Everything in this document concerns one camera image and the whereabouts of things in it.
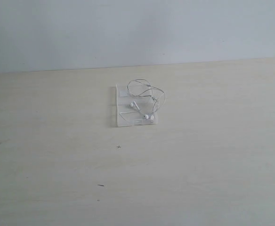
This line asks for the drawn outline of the clear plastic storage box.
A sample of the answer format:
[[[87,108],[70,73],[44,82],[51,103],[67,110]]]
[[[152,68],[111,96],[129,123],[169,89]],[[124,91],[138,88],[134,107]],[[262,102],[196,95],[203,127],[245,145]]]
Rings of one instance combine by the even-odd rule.
[[[108,88],[107,126],[129,127],[155,125],[159,122],[153,113],[154,101],[150,97],[132,97],[126,86],[116,84]]]

